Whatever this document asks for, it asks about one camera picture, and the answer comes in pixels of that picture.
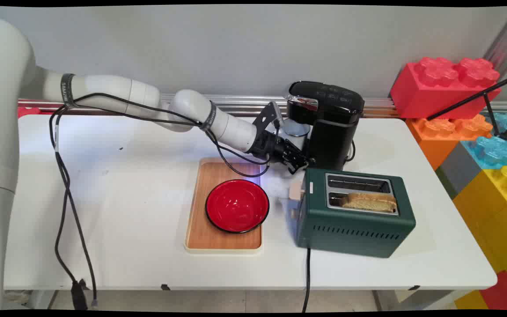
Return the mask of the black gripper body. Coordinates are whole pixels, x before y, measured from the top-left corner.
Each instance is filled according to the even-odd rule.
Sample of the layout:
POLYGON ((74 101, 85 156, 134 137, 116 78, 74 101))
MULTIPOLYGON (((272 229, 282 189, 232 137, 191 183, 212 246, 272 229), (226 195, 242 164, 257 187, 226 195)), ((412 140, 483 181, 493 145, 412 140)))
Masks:
POLYGON ((294 143, 266 130, 256 135, 249 153, 264 161, 291 165, 297 163, 297 147, 294 143))

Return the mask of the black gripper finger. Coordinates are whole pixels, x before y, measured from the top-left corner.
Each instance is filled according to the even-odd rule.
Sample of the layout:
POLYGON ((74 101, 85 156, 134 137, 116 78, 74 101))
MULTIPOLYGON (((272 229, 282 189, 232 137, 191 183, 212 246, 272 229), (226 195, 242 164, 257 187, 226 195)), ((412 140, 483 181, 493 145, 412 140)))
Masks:
POLYGON ((289 167, 290 168, 306 168, 310 164, 310 160, 304 155, 294 143, 289 142, 289 167))
POLYGON ((293 175, 302 168, 302 156, 285 156, 284 164, 287 166, 288 172, 293 175))

